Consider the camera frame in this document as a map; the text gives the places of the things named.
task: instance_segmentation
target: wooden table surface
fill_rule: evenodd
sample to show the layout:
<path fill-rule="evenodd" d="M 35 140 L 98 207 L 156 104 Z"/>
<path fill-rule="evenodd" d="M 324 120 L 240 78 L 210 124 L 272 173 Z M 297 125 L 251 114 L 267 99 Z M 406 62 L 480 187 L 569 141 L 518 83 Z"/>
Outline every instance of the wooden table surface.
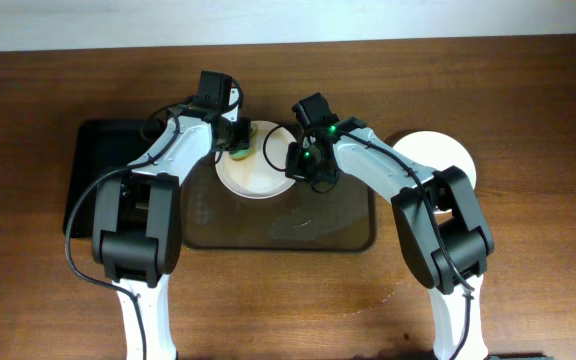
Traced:
<path fill-rule="evenodd" d="M 233 75 L 253 119 L 293 121 L 321 91 L 382 138 L 462 142 L 495 236 L 482 294 L 491 353 L 576 358 L 576 35 L 0 53 L 0 358 L 121 359 L 114 293 L 66 265 L 61 232 L 78 126 L 140 118 Z M 375 358 L 432 349 L 426 290 L 393 215 L 359 255 L 184 248 L 170 283 L 182 358 Z M 102 275 L 90 244 L 77 263 Z"/>

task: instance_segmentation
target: green object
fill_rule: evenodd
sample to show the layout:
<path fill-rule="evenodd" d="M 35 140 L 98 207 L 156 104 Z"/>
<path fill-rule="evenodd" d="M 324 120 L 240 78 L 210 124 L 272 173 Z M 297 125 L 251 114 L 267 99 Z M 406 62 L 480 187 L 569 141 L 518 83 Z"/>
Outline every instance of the green object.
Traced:
<path fill-rule="evenodd" d="M 250 125 L 250 132 L 251 132 L 251 134 L 250 134 L 250 146 L 248 147 L 248 149 L 231 152 L 229 154 L 231 159 L 233 159 L 235 161 L 239 161 L 239 160 L 243 160 L 243 159 L 247 158 L 248 156 L 255 153 L 255 136 L 257 136 L 257 125 L 256 124 Z"/>

